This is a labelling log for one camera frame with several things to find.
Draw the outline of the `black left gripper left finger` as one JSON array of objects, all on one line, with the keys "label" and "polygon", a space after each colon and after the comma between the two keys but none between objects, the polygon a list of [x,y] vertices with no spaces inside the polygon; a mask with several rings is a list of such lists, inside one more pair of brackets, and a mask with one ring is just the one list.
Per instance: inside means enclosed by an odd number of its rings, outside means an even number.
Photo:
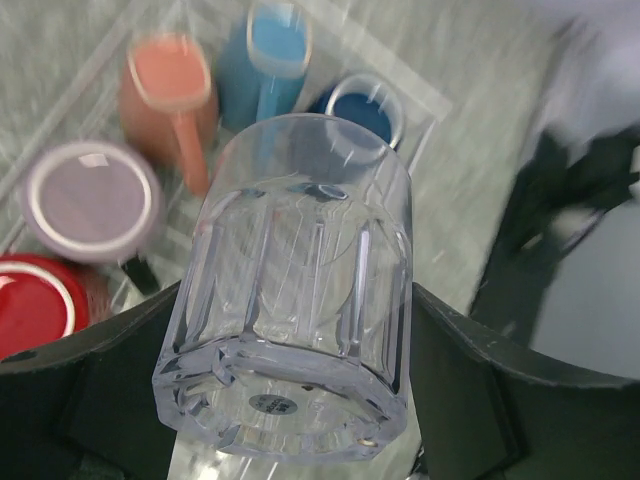
[{"label": "black left gripper left finger", "polygon": [[2,478],[68,479],[89,459],[166,478],[176,434],[158,420],[152,374],[177,291],[2,361]]}]

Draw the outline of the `clear glass cup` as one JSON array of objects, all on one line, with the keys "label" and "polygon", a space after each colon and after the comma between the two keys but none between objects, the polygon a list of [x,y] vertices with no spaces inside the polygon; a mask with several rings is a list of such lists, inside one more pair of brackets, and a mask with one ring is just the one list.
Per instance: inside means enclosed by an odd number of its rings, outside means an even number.
[{"label": "clear glass cup", "polygon": [[377,456],[407,425],[411,209],[402,160],[348,120],[232,138],[153,372],[159,420],[228,454]]}]

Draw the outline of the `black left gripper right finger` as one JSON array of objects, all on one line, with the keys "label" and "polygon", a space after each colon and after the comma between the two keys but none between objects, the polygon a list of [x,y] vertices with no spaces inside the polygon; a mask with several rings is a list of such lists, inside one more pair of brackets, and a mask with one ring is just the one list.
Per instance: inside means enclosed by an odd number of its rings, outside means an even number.
[{"label": "black left gripper right finger", "polygon": [[432,479],[636,479],[639,384],[520,347],[413,286],[411,386]]}]

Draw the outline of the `red mug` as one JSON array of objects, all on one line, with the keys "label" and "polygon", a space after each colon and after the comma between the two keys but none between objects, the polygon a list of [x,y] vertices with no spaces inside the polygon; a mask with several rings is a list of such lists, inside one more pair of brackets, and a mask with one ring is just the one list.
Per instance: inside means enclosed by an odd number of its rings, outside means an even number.
[{"label": "red mug", "polygon": [[36,254],[1,257],[1,357],[89,326],[88,290],[78,269]]}]

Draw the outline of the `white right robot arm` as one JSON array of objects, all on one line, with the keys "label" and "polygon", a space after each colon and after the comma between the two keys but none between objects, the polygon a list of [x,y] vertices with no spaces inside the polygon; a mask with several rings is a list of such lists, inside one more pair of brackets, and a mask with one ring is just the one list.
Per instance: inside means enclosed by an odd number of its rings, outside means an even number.
[{"label": "white right robot arm", "polygon": [[564,258],[639,173],[639,11],[577,16],[558,35],[511,193],[471,305],[476,322],[527,345]]}]

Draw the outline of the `purple mug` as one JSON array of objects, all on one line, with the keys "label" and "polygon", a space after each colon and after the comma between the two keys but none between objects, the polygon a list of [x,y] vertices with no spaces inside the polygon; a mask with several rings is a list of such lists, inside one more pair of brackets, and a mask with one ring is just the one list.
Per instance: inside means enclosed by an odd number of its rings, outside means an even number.
[{"label": "purple mug", "polygon": [[98,140],[64,143],[32,163],[20,207],[35,237],[83,264],[116,263],[145,296],[160,283],[144,257],[164,216],[157,175],[137,152]]}]

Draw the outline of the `light blue mug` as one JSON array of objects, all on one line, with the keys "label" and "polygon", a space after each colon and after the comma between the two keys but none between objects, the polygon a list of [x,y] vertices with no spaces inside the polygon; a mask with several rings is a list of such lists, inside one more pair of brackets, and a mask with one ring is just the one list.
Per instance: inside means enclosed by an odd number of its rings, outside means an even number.
[{"label": "light blue mug", "polygon": [[237,133],[290,113],[304,86],[312,49],[312,28],[299,6],[254,2],[215,62],[224,128]]}]

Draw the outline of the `dark blue mug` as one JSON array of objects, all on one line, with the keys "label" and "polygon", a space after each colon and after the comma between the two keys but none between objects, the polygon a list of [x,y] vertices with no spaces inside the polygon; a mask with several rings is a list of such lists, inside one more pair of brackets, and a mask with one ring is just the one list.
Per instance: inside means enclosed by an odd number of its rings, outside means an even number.
[{"label": "dark blue mug", "polygon": [[333,115],[366,128],[395,152],[405,134],[405,110],[399,94],[379,75],[353,72],[336,80],[305,109]]}]

